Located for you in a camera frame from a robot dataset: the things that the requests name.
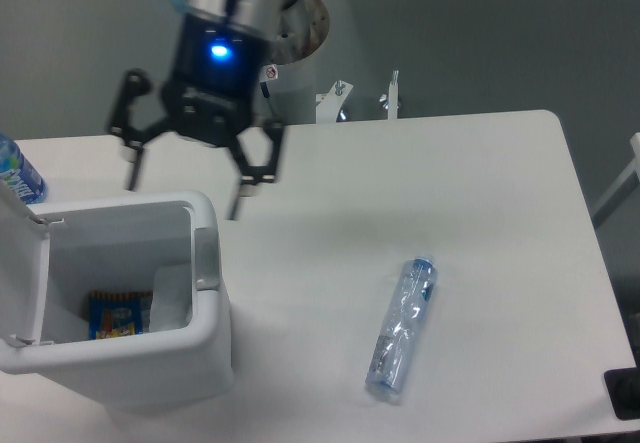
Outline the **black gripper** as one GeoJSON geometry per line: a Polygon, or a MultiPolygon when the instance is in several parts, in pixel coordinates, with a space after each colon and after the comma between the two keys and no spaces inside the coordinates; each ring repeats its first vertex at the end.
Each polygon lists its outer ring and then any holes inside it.
{"type": "Polygon", "coordinates": [[[132,124],[134,106],[139,98],[152,92],[154,84],[145,71],[128,70],[106,122],[106,132],[121,140],[130,164],[125,189],[137,188],[146,144],[170,129],[214,147],[230,145],[228,150],[240,177],[228,220],[237,219],[241,200],[251,195],[251,188],[276,183],[284,123],[265,120],[259,126],[271,143],[264,165],[249,163],[237,136],[251,124],[253,93],[269,50],[270,43],[262,38],[186,15],[169,77],[160,92],[169,118],[163,116],[143,129],[132,124]]]}

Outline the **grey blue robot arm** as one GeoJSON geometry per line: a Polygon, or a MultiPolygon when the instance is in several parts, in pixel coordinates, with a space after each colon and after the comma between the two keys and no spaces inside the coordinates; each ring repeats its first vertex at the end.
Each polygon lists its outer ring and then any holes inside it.
{"type": "Polygon", "coordinates": [[[144,70],[128,70],[106,130],[131,152],[129,191],[146,144],[164,133],[227,149],[239,174],[228,213],[234,220],[253,188],[278,179],[286,127],[277,114],[257,114],[254,103],[285,0],[184,2],[168,77],[154,84],[144,70]]]}

